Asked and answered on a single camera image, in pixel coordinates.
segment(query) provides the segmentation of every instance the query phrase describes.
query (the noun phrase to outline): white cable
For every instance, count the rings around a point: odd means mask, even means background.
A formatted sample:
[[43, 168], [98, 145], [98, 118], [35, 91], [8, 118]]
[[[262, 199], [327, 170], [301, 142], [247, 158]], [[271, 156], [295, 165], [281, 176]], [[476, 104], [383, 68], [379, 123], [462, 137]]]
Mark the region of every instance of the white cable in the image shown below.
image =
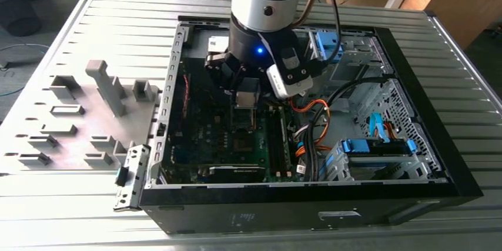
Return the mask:
[[18, 47], [18, 46], [42, 46], [42, 47], [46, 47], [48, 49], [48, 46], [47, 45], [43, 45], [43, 44], [36, 44], [36, 43], [20, 43], [20, 44], [12, 44], [7, 47], [3, 47], [0, 48], [0, 51], [4, 51], [7, 49], [11, 49], [12, 47]]
[[309, 128], [309, 125], [301, 127], [301, 129], [293, 134], [293, 138], [297, 138], [299, 134]]

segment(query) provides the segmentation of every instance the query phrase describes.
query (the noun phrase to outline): white label sticker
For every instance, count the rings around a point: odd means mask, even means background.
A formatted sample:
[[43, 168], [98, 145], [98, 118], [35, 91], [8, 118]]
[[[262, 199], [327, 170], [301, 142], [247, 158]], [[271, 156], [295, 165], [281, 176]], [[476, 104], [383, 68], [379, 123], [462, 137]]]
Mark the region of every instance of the white label sticker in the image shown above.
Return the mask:
[[297, 172], [303, 174], [303, 175], [306, 174], [306, 169], [307, 169], [306, 166], [302, 166], [302, 165], [297, 166]]
[[319, 219], [326, 220], [329, 217], [361, 217], [361, 214], [355, 211], [333, 211], [333, 212], [319, 212], [318, 213]]
[[237, 227], [246, 226], [247, 223], [253, 222], [257, 218], [255, 213], [231, 214], [230, 215], [230, 225]]
[[211, 36], [209, 52], [225, 52], [229, 47], [229, 36]]

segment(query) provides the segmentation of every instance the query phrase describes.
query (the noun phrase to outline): ventilation grille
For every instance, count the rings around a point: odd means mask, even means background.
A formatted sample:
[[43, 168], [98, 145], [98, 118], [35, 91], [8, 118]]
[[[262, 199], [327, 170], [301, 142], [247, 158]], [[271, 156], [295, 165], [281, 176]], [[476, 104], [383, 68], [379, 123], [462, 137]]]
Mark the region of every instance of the ventilation grille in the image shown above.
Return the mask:
[[361, 121], [359, 128], [362, 130], [362, 134], [366, 137], [370, 137], [370, 125], [366, 122], [367, 117], [374, 112], [381, 113], [383, 120], [393, 122], [398, 137], [405, 139], [413, 139], [418, 147], [417, 154], [426, 155], [429, 153], [427, 146], [425, 144], [422, 137], [418, 135], [414, 124], [411, 123], [409, 113], [403, 106], [403, 102], [399, 98], [398, 90], [393, 86], [389, 87], [390, 85], [391, 84], [387, 84], [387, 87], [385, 87], [379, 95], [375, 96], [378, 98], [378, 101], [373, 101], [369, 103], [369, 105], [371, 106], [367, 107], [363, 116], [358, 117], [358, 120]]

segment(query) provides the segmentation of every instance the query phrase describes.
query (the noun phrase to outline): gray carpet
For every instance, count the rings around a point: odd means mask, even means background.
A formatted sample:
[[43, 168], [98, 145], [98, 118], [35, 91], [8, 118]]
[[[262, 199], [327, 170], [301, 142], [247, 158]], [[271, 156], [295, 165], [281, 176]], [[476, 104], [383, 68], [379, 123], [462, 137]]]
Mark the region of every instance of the gray carpet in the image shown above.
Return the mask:
[[[36, 0], [32, 2], [35, 11], [42, 19], [43, 28], [32, 36], [12, 37], [0, 28], [0, 49], [18, 43], [38, 43], [51, 45], [64, 21], [79, 0]], [[0, 95], [20, 89], [42, 60], [44, 48], [26, 46], [0, 51], [0, 56], [10, 63], [8, 69], [0, 69]], [[0, 121], [6, 118], [19, 93], [0, 96]]]

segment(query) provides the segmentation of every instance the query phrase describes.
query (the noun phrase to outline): blue plastic clip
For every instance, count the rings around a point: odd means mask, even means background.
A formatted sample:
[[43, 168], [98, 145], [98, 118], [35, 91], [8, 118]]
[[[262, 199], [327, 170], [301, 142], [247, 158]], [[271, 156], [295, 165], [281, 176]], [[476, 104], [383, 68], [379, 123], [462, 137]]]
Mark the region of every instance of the blue plastic clip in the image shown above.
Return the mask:
[[[335, 51], [338, 41], [339, 41], [339, 38], [335, 32], [318, 32], [317, 33], [317, 43], [319, 45], [321, 57], [323, 60], [326, 60], [331, 56], [333, 52]], [[337, 56], [330, 63], [338, 63], [339, 60], [342, 59], [342, 55], [343, 55], [343, 46], [341, 45], [338, 48]]]
[[325, 173], [326, 168], [327, 168], [327, 166], [330, 166], [330, 164], [331, 164], [331, 162], [333, 162], [334, 159], [335, 159], [335, 157], [331, 154], [331, 156], [327, 158], [325, 164], [322, 165], [322, 167], [319, 169], [319, 176]]
[[351, 152], [370, 152], [369, 141], [366, 139], [347, 139], [351, 145]]
[[385, 134], [383, 119], [379, 113], [371, 113], [370, 116], [370, 136], [374, 136], [375, 128], [378, 129], [378, 135], [383, 139], [383, 143], [389, 143], [391, 140]]
[[417, 152], [417, 144], [415, 144], [415, 142], [411, 140], [411, 139], [409, 139], [407, 141], [406, 141], [406, 144], [407, 144], [407, 146], [409, 146], [409, 148], [410, 148], [410, 150], [411, 150], [411, 153], [415, 153]]
[[343, 147], [345, 153], [349, 153], [351, 151], [351, 146], [347, 141], [342, 141], [342, 147]]

